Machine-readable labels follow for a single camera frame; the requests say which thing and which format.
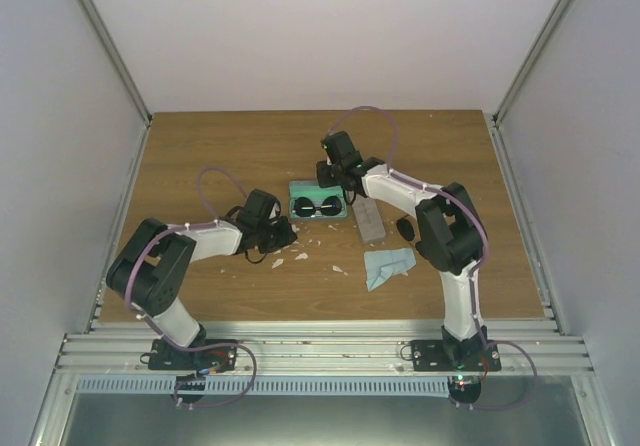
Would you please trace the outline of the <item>teal glasses case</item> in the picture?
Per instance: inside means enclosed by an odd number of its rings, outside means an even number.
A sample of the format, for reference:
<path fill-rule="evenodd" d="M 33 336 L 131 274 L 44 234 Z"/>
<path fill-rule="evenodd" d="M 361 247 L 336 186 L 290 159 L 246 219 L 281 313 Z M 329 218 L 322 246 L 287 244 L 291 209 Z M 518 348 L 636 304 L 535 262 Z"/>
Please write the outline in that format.
<path fill-rule="evenodd" d="M 321 188 L 316 180 L 296 180 L 291 181 L 288 186 L 289 191 L 289 213 L 290 217 L 295 220 L 331 220 L 344 219 L 348 216 L 347 204 L 343 195 L 343 190 L 339 186 Z M 299 218 L 292 213 L 294 201 L 298 197 L 308 197 L 315 204 L 320 204 L 326 197 L 337 196 L 343 204 L 344 212 L 337 217 L 319 217 L 319 218 Z"/>

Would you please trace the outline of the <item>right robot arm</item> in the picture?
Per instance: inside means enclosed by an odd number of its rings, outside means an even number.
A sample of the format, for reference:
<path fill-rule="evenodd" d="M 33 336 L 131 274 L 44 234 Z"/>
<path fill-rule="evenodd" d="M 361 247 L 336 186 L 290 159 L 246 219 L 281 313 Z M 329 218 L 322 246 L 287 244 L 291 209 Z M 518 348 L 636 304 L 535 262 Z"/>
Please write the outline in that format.
<path fill-rule="evenodd" d="M 316 164 L 316 172 L 322 187 L 340 186 L 416 220 L 416 250 L 441 277 L 444 362 L 456 371 L 468 369 L 487 344 L 478 273 L 488 255 L 487 233 L 468 192 L 459 183 L 429 184 L 378 158 L 364 159 L 344 131 L 325 136 L 321 145 L 326 159 Z"/>

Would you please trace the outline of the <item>thin-frame clear glasses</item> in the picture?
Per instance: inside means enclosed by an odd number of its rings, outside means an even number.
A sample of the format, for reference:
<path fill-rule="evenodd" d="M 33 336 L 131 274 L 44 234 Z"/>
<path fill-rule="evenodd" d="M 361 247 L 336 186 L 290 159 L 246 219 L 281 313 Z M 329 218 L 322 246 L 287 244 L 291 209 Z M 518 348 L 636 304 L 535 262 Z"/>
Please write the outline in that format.
<path fill-rule="evenodd" d="M 292 213 L 299 218 L 337 217 L 344 212 L 342 201 L 337 196 L 326 197 L 315 204 L 308 197 L 298 197 L 292 207 Z"/>

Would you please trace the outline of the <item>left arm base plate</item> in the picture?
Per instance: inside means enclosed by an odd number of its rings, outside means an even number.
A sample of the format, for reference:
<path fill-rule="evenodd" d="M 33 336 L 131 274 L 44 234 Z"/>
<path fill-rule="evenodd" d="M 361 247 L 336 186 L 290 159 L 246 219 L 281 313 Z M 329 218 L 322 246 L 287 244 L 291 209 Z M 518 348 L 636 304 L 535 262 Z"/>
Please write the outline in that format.
<path fill-rule="evenodd" d="M 151 350 L 140 356 L 140 363 L 154 371 L 226 372 L 235 369 L 238 342 L 236 340 L 206 339 L 205 351 L 188 352 L 157 339 Z"/>

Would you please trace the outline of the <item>blue cleaning cloth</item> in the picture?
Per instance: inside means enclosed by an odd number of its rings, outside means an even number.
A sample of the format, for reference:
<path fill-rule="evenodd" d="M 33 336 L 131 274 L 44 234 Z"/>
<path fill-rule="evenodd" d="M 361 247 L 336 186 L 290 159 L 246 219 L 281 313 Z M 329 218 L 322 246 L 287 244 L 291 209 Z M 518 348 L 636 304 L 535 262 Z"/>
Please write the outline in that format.
<path fill-rule="evenodd" d="M 364 264 L 366 287 L 371 292 L 394 276 L 407 275 L 416 259 L 409 248 L 378 250 L 365 252 Z"/>

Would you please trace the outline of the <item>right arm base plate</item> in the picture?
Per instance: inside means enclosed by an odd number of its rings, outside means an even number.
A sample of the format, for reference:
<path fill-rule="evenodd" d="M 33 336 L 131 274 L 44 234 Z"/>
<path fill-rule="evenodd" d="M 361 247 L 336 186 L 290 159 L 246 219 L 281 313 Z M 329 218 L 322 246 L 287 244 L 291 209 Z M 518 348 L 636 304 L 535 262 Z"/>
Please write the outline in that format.
<path fill-rule="evenodd" d="M 397 348 L 398 356 L 411 363 L 417 372 L 484 373 L 500 372 L 502 364 L 496 347 L 481 351 L 455 366 L 444 350 L 442 340 L 412 340 L 402 342 Z"/>

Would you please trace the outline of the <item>grey glasses case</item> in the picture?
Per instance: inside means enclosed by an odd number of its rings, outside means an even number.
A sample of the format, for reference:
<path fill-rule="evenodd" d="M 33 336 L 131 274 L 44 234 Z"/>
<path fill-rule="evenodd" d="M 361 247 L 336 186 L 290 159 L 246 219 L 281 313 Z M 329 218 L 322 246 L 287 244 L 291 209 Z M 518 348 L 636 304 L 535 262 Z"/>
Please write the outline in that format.
<path fill-rule="evenodd" d="M 357 196 L 352 210 L 363 243 L 376 244 L 386 239 L 384 222 L 373 199 Z"/>

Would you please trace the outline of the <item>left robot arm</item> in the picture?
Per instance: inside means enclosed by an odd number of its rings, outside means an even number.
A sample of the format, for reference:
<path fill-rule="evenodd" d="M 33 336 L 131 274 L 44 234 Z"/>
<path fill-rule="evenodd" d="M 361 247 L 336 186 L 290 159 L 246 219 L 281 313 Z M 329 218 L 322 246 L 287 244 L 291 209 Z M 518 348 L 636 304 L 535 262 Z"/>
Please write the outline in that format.
<path fill-rule="evenodd" d="M 204 327 L 179 298 L 190 265 L 213 257 L 249 259 L 252 251 L 258 264 L 296 240 L 280 201 L 254 189 L 243 205 L 209 222 L 143 220 L 109 267 L 106 285 L 172 347 L 181 368 L 193 370 L 205 361 L 206 346 Z"/>

